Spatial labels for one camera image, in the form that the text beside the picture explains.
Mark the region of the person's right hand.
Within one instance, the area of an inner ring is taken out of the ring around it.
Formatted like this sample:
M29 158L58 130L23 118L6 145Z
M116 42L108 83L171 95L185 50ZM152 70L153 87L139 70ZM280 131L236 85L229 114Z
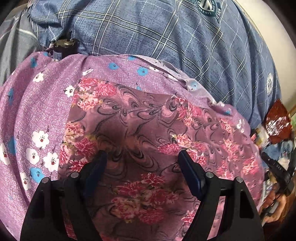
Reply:
M274 188L269 192L259 209L259 214L262 214L263 211L267 211L268 209L270 211L269 214L263 215L261 220L262 226L280 219L287 205L287 198L285 194L277 193Z

